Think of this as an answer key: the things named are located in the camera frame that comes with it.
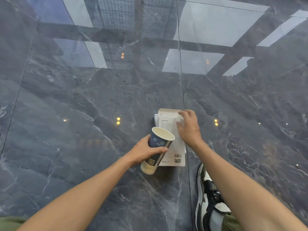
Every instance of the forearm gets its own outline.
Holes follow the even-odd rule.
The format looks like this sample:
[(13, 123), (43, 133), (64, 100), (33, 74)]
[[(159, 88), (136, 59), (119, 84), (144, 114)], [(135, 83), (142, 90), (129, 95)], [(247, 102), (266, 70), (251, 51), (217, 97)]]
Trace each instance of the forearm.
[(192, 149), (244, 230), (308, 230), (277, 198), (206, 143), (200, 141)]
[(121, 158), (92, 178), (56, 198), (18, 231), (85, 230), (129, 164)]

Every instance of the shoe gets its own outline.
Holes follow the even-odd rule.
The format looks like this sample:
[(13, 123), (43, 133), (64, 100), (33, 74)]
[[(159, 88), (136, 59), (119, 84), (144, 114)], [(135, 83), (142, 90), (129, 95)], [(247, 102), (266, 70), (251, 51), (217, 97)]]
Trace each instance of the shoe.
[(210, 231), (210, 218), (214, 210), (219, 214), (231, 214), (231, 211), (203, 164), (200, 165), (198, 170), (197, 183), (196, 228), (198, 231)]

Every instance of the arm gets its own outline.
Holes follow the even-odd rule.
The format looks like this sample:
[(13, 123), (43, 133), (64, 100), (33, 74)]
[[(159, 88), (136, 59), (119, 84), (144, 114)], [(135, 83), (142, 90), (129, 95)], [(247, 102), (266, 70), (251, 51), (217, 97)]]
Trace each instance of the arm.
[(53, 200), (27, 220), (18, 231), (85, 230), (129, 167), (168, 150), (166, 147), (150, 148), (149, 138), (150, 135), (142, 138), (113, 165)]
[(192, 110), (179, 112), (181, 138), (199, 156), (233, 215), (246, 231), (308, 231), (307, 227), (266, 189), (217, 155), (202, 140)]

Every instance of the qr code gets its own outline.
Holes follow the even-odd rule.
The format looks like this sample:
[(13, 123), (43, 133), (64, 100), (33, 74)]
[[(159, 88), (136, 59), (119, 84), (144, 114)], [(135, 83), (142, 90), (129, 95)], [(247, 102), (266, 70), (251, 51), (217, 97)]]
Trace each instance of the qr code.
[(154, 163), (155, 163), (155, 160), (153, 160), (153, 159), (149, 159), (149, 162), (148, 162), (149, 164), (151, 164), (151, 165), (154, 165)]

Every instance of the white paper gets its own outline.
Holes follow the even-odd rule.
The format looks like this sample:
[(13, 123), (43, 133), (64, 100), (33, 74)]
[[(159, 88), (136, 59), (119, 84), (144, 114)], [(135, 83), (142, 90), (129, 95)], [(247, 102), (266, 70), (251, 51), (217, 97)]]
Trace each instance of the white paper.
[(176, 127), (176, 123), (182, 122), (183, 117), (178, 114), (178, 111), (160, 109), (158, 115), (154, 116), (156, 126), (164, 128), (175, 136), (175, 140), (170, 145), (159, 166), (185, 166), (185, 143)]

